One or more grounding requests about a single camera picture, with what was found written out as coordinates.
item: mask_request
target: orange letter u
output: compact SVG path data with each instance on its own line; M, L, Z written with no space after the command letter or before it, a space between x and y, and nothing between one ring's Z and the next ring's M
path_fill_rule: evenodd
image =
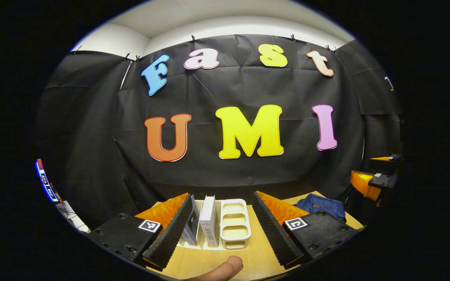
M147 127L147 150L150 156L161 162L180 160L187 151L187 123L191 120L189 114L177 114L171 117L175 124L175 147L164 149L161 143L161 127L166 123L163 117L153 117L145 120Z

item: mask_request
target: white wall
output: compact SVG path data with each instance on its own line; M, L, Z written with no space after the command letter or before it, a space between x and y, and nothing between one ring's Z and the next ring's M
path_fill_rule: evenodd
M94 50L97 52L112 53L129 59L136 59L142 55L149 38L135 30L122 25L105 23L81 39L72 50Z
M129 59L142 57L162 48L196 39L228 35L228 34L264 34L282 37L295 35L296 39L314 43L320 46L329 45L331 48L347 43L347 41L323 32L317 28L301 23L270 18L266 16L226 16L197 21L182 27L159 34L149 39L147 36L122 25L106 23L93 30L79 41L72 50L94 50L112 53Z
M210 20L197 21L160 34L148 41L142 56L162 48L196 39L227 34L264 34L282 37L295 35L296 39L320 46L329 45L339 48L345 41L314 27L294 23L293 21L269 18L266 16L226 16Z

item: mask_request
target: sticker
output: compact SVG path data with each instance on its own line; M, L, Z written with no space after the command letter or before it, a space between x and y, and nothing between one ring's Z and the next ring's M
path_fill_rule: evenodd
M334 75L334 71L332 71L332 69L328 69L325 65L325 62L327 62L327 58L320 55L318 51L313 50L312 52L307 53L307 56L311 57L314 60L314 63L316 64L316 67L320 73L329 77L332 77Z
M168 59L170 59L168 55L160 56L141 73L141 75L145 76L145 79L147 80L149 96L155 94L166 84L166 78L161 78L159 75L166 75L166 73L168 73L166 64L163 64L163 62Z
M145 120L147 127L147 150L150 156L160 162L175 162L187 152L187 123L192 119L189 114L177 114L171 117L175 124L175 147L167 150L161 143L161 128L166 123L163 117L153 117Z
M288 59L282 55L284 50L277 45L261 44L258 46L258 51L262 54L259 56L259 60L261 60L265 66L282 68L283 66L288 65Z
M250 157L261 138L258 155L276 156L284 153L280 145L279 116L282 108L278 105L264 105L251 126L241 110L237 107L223 107L216 111L223 127L223 150L218 153L221 159L236 159L241 152L236 148L236 139L246 156Z
M160 225L161 224L159 222L153 222L146 219L138 228L155 233Z
M220 62L218 61L218 51L211 48L195 50L189 53L190 59L184 62L186 69L214 69Z
M334 130L332 128L331 113L333 112L331 105L315 105L312 111L317 115L319 123L319 142L317 149L320 151L334 149L338 146L338 142L334 139Z
M301 217L297 217L296 219L290 219L284 222L286 223L287 227L292 231L307 226L307 223L303 219L301 219Z

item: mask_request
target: white box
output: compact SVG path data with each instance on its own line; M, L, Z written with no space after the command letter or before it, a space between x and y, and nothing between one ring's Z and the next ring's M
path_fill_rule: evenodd
M182 237L189 245L198 245L197 234L199 230L199 212L197 211L197 205L193 195L192 200L192 212L189 216L189 220L185 224L184 231L182 232Z
M206 196L200 210L199 224L209 247L220 245L220 226L214 196Z

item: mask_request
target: wooden table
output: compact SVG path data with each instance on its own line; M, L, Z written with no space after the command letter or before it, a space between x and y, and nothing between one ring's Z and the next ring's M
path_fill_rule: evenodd
M310 193L323 196L317 191ZM300 199L307 197L307 195L308 194L303 194L282 201L289 204L296 204ZM279 265L272 247L268 243L268 239L258 222L252 205L248 205L248 216L250 218L251 237L248 246L245 249L235 251L206 251L202 249L176 247L168 266L162 272L149 267L147 268L176 279L187 279L214 270L221 263L226 261L229 256L238 256L243 260L244 269L234 276L232 280L250 281L282 274L298 267L299 265L292 267L289 270L285 270L283 266ZM345 218L346 224L352 228L359 229L363 227L360 222L348 213L345 213Z

